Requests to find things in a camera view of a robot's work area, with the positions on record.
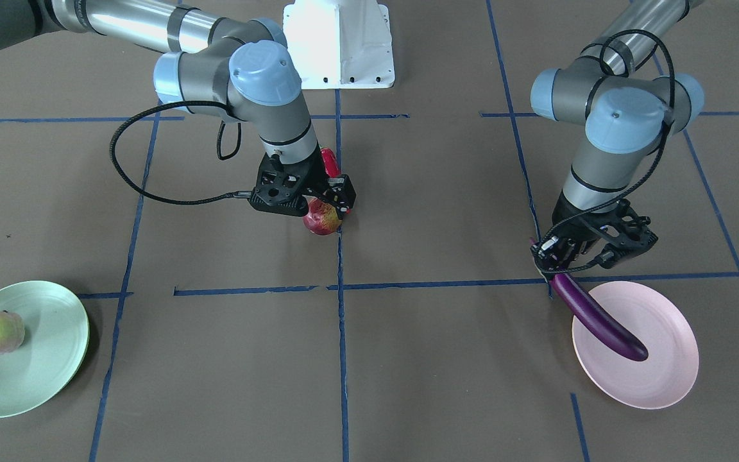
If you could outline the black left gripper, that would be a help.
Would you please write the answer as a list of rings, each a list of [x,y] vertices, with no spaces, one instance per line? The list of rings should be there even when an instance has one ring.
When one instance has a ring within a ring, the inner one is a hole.
[[[648,252],[659,241],[627,199],[604,212],[586,212],[558,199],[552,228],[534,243],[534,263],[542,276],[572,274],[600,266],[611,269]]]

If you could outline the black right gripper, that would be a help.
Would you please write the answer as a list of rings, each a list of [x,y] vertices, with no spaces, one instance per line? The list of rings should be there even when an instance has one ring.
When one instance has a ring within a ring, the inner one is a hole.
[[[248,198],[255,210],[304,216],[308,197],[327,202],[336,214],[347,214],[354,207],[357,193],[348,175],[329,178],[320,153],[295,164],[282,163],[278,154],[264,155]]]

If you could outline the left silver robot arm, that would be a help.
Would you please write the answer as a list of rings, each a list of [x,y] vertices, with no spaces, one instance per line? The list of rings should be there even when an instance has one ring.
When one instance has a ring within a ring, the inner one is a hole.
[[[634,1],[567,68],[536,77],[536,114],[579,124],[584,139],[558,196],[552,227],[532,246],[547,280],[611,268],[657,243],[628,197],[646,182],[665,143],[702,111],[694,77],[674,70],[663,35],[698,1]]]

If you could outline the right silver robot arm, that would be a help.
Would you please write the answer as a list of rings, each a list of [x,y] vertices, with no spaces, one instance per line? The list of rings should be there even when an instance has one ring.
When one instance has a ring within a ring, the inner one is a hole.
[[[343,218],[357,193],[321,153],[302,79],[281,26],[270,19],[245,22],[160,1],[0,1],[0,50],[67,30],[125,39],[160,53],[153,86],[160,105],[126,120],[108,152],[118,175],[141,196],[146,192],[120,166],[120,136],[142,118],[168,109],[206,114],[223,124],[251,123],[264,147],[255,186],[217,197],[245,199],[258,211],[303,217],[311,199]]]

